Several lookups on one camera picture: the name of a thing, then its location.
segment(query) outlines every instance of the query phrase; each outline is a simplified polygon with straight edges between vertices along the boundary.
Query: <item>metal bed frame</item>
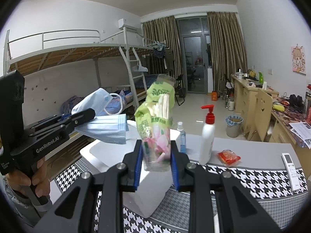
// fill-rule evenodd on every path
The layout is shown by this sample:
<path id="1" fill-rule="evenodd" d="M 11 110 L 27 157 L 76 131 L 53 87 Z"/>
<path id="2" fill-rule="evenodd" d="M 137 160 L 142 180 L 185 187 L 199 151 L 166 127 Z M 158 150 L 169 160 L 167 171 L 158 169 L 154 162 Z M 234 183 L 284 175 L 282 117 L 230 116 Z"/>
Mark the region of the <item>metal bed frame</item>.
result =
<path id="1" fill-rule="evenodd" d="M 94 36 L 72 36 L 72 37 L 59 37 L 59 38 L 48 38 L 47 34 L 49 33 L 59 33 L 59 32 L 93 32 L 96 33 Z M 140 36 L 143 41 L 143 46 L 134 46 L 128 43 L 128 31 L 134 32 L 136 35 Z M 141 75 L 133 77 L 131 70 L 131 62 L 136 62 L 137 67 L 141 67 L 142 63 L 139 59 L 139 56 L 151 54 L 153 48 L 161 48 L 166 46 L 166 42 L 159 42 L 151 39 L 144 38 L 144 36 L 140 35 L 137 31 L 128 29 L 123 27 L 123 30 L 117 32 L 116 34 L 106 38 L 101 39 L 100 32 L 97 30 L 90 29 L 73 29 L 73 30 L 58 30 L 58 31 L 49 31 L 49 32 L 41 32 L 32 35 L 28 35 L 25 37 L 21 37 L 15 40 L 9 41 L 10 30 L 7 31 L 5 44 L 4 44 L 4 55 L 3 55 L 3 74 L 6 74 L 8 71 L 18 70 L 22 75 L 26 76 L 28 74 L 35 73 L 40 70 L 44 70 L 46 68 L 54 67 L 60 64 L 71 63 L 79 60 L 87 60 L 93 59 L 98 86 L 101 88 L 101 80 L 98 69 L 98 59 L 104 57 L 119 57 L 121 56 L 126 64 L 129 81 L 128 85 L 117 85 L 117 86 L 109 86 L 104 87 L 107 88 L 130 88 L 133 93 L 133 101 L 129 103 L 125 108 L 130 106 L 134 106 L 135 110 L 139 106 L 139 101 L 146 97 L 147 86 L 146 80 L 144 76 L 144 72 L 141 72 Z M 12 58 L 10 52 L 10 44 L 14 43 L 18 40 L 39 36 L 41 35 L 41 50 L 31 52 L 16 58 Z M 119 44 L 119 35 L 122 35 L 124 38 L 124 44 Z M 71 39 L 71 38 L 96 38 L 97 42 L 93 42 L 92 44 L 74 44 L 74 45 L 65 45 L 65 46 L 57 46 L 52 48 L 45 48 L 44 44 L 48 41 L 62 40 L 62 39 Z M 142 78 L 144 83 L 144 91 L 137 94 L 134 80 Z"/>

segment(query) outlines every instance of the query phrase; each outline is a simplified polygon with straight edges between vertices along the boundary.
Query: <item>red pump nozzle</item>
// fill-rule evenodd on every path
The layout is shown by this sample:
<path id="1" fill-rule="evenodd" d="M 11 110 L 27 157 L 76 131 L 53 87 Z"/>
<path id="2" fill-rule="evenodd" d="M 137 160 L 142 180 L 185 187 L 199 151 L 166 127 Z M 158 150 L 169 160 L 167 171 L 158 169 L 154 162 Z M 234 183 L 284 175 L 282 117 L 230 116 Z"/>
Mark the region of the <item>red pump nozzle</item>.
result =
<path id="1" fill-rule="evenodd" d="M 205 123 L 207 124 L 214 124 L 215 123 L 215 116 L 213 114 L 214 105 L 205 105 L 202 106 L 201 109 L 209 109 L 209 113 L 207 113 L 205 118 Z"/>

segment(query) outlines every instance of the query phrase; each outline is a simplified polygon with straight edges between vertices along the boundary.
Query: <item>mask ear loop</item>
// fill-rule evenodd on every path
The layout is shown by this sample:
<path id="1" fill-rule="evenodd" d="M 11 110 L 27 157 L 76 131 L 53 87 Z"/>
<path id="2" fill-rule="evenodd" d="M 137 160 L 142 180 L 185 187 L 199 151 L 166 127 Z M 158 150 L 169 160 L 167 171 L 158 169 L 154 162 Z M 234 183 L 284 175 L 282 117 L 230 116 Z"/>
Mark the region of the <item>mask ear loop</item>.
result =
<path id="1" fill-rule="evenodd" d="M 121 97 L 120 95 L 116 94 L 116 93 L 111 93 L 110 95 L 112 95 L 112 96 L 118 96 L 118 97 L 120 98 L 121 109 L 120 109 L 120 111 L 119 111 L 118 113 L 116 113 L 116 114 L 108 113 L 108 111 L 107 111 L 106 109 L 104 109 L 104 111 L 105 111 L 108 115 L 110 115 L 110 116 L 121 114 L 122 111 L 123 111 L 122 97 Z"/>

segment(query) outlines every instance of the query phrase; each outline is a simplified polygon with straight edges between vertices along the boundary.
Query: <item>orange container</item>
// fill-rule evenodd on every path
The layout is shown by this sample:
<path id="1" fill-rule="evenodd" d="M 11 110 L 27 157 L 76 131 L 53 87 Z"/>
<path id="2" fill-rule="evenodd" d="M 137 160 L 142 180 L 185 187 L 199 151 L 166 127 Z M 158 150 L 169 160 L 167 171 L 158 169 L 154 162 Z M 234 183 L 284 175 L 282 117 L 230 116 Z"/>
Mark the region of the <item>orange container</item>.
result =
<path id="1" fill-rule="evenodd" d="M 218 95 L 217 95 L 216 91 L 213 91 L 211 96 L 212 96 L 212 101 L 217 101 L 218 100 Z"/>

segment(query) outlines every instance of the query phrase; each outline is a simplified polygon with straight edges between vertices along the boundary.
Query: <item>blue liquid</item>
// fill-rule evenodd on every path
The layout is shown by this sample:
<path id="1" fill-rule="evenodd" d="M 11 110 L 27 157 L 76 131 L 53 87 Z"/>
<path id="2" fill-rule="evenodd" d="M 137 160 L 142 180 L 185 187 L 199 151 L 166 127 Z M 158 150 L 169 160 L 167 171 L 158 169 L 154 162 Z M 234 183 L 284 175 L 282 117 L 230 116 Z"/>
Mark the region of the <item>blue liquid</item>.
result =
<path id="1" fill-rule="evenodd" d="M 180 152 L 187 153 L 186 149 L 186 133 L 184 130 L 180 131 Z"/>

